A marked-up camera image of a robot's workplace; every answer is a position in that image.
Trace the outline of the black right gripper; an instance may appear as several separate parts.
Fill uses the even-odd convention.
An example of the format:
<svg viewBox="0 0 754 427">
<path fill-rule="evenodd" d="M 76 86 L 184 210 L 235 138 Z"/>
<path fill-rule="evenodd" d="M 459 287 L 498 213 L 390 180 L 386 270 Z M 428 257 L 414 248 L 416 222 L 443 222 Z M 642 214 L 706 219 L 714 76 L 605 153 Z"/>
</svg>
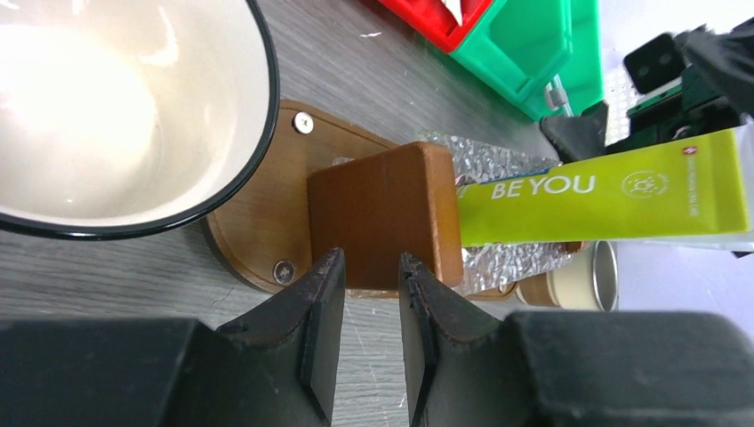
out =
<svg viewBox="0 0 754 427">
<path fill-rule="evenodd" d="M 705 26 L 662 33 L 623 60 L 642 99 L 626 114 L 626 138 L 606 149 L 609 107 L 544 117 L 539 127 L 567 164 L 744 124 L 753 117 L 753 21 L 717 34 Z"/>
</svg>

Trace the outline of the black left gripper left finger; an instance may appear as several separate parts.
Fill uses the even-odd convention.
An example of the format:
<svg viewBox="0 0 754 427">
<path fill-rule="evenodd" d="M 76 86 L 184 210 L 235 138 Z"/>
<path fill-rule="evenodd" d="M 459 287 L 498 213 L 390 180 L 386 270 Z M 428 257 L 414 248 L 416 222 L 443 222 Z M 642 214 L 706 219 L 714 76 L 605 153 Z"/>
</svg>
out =
<svg viewBox="0 0 754 427">
<path fill-rule="evenodd" d="M 328 426 L 345 256 L 226 324 L 193 318 L 8 320 L 4 426 Z"/>
</svg>

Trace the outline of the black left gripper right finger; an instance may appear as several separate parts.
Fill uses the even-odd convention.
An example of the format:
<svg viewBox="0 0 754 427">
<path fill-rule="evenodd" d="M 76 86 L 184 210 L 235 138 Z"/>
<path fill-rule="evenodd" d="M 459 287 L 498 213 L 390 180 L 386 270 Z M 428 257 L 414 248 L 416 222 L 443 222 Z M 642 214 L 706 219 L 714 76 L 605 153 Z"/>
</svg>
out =
<svg viewBox="0 0 754 427">
<path fill-rule="evenodd" d="M 497 319 L 399 261 L 412 426 L 750 426 L 753 345 L 699 312 L 526 310 Z"/>
</svg>

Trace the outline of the shiny metal cup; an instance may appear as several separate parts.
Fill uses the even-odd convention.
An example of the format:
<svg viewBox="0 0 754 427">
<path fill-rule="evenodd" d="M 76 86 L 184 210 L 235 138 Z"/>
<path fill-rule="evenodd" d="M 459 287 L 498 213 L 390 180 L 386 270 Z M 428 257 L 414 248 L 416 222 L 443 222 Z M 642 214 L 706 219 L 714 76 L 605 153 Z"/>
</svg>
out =
<svg viewBox="0 0 754 427">
<path fill-rule="evenodd" d="M 598 241 L 552 271 L 517 282 L 524 304 L 565 310 L 611 312 L 618 305 L 618 272 L 614 246 Z"/>
</svg>

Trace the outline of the brown oval wooden tray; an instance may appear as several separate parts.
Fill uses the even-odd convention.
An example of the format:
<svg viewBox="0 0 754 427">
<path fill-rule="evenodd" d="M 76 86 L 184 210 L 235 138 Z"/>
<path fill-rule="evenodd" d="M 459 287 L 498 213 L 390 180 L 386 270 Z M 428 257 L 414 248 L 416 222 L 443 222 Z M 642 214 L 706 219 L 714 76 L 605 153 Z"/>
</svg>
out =
<svg viewBox="0 0 754 427">
<path fill-rule="evenodd" d="M 339 157 L 361 158 L 398 145 L 298 101 L 284 100 L 267 153 L 253 177 L 202 222 L 216 257 L 246 284 L 277 293 L 314 257 L 308 179 Z"/>
</svg>

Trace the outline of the lime green toothpaste tube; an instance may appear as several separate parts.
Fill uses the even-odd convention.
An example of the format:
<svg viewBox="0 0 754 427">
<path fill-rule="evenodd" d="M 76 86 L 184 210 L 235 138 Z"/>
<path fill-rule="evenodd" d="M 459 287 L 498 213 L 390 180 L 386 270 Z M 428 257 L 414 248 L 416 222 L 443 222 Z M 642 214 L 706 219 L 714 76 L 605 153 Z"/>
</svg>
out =
<svg viewBox="0 0 754 427">
<path fill-rule="evenodd" d="M 738 236 L 753 229 L 753 127 L 465 185 L 458 214 L 464 246 Z"/>
</svg>

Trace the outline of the clear acrylic wooden rack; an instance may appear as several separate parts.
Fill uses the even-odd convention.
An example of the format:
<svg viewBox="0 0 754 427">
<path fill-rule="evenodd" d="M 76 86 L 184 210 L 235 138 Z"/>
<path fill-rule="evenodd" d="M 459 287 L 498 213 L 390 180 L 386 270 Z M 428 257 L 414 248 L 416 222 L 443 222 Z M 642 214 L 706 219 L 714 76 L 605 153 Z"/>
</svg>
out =
<svg viewBox="0 0 754 427">
<path fill-rule="evenodd" d="M 445 133 L 368 157 L 339 157 L 308 179 L 312 254 L 340 248 L 347 292 L 356 298 L 396 297 L 406 252 L 458 294 L 510 298 L 517 283 L 566 265 L 586 244 L 464 247 L 451 193 L 459 184 L 553 165 L 551 158 Z"/>
</svg>

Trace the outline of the white enamel mug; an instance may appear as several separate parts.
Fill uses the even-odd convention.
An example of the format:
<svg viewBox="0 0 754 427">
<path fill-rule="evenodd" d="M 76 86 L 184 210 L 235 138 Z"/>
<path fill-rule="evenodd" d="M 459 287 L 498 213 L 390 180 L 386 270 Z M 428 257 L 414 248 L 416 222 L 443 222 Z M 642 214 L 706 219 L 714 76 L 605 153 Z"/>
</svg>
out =
<svg viewBox="0 0 754 427">
<path fill-rule="evenodd" d="M 1 227 L 112 240 L 201 219 L 257 171 L 279 104 L 255 1 L 4 1 Z"/>
</svg>

